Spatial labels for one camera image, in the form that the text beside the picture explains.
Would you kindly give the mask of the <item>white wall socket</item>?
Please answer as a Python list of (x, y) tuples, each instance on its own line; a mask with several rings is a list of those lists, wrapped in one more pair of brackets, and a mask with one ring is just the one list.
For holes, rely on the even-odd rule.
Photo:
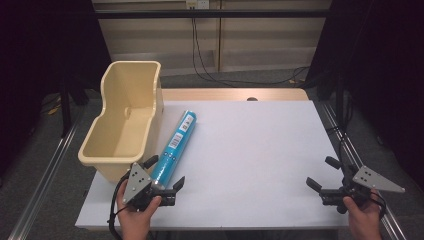
[(208, 10), (209, 0), (186, 0), (186, 8), (191, 10)]

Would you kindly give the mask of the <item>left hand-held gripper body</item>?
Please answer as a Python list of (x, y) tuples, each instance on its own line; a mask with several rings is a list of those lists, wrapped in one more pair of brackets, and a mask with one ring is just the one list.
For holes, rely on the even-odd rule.
[(122, 203), (136, 210), (145, 211), (154, 197), (161, 197), (161, 206), (174, 206), (176, 188), (166, 189), (153, 179), (138, 163), (130, 169)]

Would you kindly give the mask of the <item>white table board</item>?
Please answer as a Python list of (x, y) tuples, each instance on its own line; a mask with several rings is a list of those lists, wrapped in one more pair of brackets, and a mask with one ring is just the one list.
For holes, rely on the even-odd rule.
[(173, 174), (183, 179), (171, 207), (154, 214), (154, 230), (333, 229), (345, 215), (322, 204), (307, 178), (338, 188), (326, 164), (335, 151), (311, 101), (168, 101), (164, 147), (186, 110), (197, 123)]

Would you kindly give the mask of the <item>person's right hand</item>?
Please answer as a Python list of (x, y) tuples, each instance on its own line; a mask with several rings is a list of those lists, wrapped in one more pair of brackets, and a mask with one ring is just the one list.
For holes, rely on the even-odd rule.
[(351, 197), (343, 198), (349, 214), (349, 229), (355, 240), (382, 240), (379, 230), (380, 207), (376, 204), (375, 190), (371, 191), (370, 197), (371, 201), (361, 207)]

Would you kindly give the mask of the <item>cream plastic bin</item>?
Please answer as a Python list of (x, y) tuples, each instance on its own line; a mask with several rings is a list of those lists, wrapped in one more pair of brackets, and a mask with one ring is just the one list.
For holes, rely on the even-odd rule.
[(110, 182), (156, 152), (164, 110), (160, 69), (157, 61), (116, 61), (102, 77), (102, 109), (78, 158)]

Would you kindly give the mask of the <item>black horizontal bar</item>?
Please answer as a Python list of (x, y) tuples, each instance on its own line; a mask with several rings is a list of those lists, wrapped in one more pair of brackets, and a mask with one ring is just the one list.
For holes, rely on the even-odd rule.
[(325, 18), (329, 10), (96, 10), (98, 19), (160, 18)]

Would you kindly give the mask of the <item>aluminium floor rail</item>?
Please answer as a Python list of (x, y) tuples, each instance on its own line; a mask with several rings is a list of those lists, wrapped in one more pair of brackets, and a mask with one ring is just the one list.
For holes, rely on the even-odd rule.
[[(330, 125), (335, 128), (333, 133), (337, 136), (339, 145), (336, 147), (337, 155), (340, 160), (348, 159), (351, 164), (360, 168), (364, 166), (364, 163), (356, 151), (351, 139), (348, 134), (342, 131), (336, 120), (336, 112), (329, 103), (323, 103), (322, 109), (325, 112), (326, 119)], [(385, 228), (385, 232), (388, 234), (389, 240), (407, 240), (399, 222), (397, 221), (393, 211), (389, 205), (386, 205), (386, 213), (382, 218), (382, 224)]]
[(28, 203), (19, 215), (13, 230), (7, 240), (26, 240), (35, 219), (37, 218), (47, 193), (53, 183), (55, 175), (64, 159), (69, 146), (72, 143), (75, 132), (84, 115), (85, 108), (78, 107), (75, 113), (71, 115), (70, 125), (63, 127), (63, 133), (57, 141), (55, 151), (49, 156), (49, 162), (43, 171), (42, 177), (37, 181), (37, 186), (32, 192)]

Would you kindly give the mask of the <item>black metal stand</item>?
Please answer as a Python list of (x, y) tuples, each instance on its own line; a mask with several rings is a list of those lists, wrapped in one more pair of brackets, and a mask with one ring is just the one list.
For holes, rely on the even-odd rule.
[(344, 126), (344, 77), (340, 73), (336, 88), (336, 120), (339, 128)]
[(69, 91), (67, 89), (65, 77), (63, 77), (60, 81), (60, 98), (61, 98), (62, 124), (63, 124), (62, 137), (65, 137), (72, 126)]

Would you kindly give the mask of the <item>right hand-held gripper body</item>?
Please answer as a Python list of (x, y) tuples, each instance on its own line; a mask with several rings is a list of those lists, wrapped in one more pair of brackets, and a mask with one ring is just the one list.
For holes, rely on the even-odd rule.
[[(340, 170), (343, 173), (342, 186), (338, 189), (321, 189), (319, 196), (326, 206), (336, 206), (340, 214), (345, 214), (347, 208), (343, 198), (351, 197), (358, 207), (371, 201), (371, 191), (380, 190), (395, 193), (404, 193), (405, 189), (391, 180), (385, 178), (367, 166), (356, 167), (352, 164), (343, 164)], [(376, 204), (379, 205), (381, 214), (385, 213), (385, 200), (377, 195)]]

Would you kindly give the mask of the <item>person's left hand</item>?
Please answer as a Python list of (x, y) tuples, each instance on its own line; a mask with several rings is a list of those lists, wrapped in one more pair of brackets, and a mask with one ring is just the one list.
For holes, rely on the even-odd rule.
[(126, 186), (127, 180), (124, 180), (116, 196), (116, 204), (119, 210), (117, 216), (122, 231), (122, 239), (147, 240), (151, 218), (161, 203), (161, 197), (154, 197), (144, 211), (137, 211), (123, 203)]

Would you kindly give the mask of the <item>blue roll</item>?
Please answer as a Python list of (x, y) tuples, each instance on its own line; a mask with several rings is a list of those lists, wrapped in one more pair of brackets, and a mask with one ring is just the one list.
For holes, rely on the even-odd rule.
[(164, 189), (168, 185), (196, 122), (196, 114), (193, 111), (185, 111), (176, 125), (151, 174), (152, 185), (157, 189)]

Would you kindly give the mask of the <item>dark curtain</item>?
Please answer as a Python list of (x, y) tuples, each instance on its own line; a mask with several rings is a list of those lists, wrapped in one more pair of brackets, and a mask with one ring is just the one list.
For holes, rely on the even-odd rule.
[(111, 58), (92, 0), (0, 0), (0, 178), (36, 125), (42, 100), (88, 102)]
[(424, 191), (424, 0), (332, 0), (306, 85), (341, 84)]

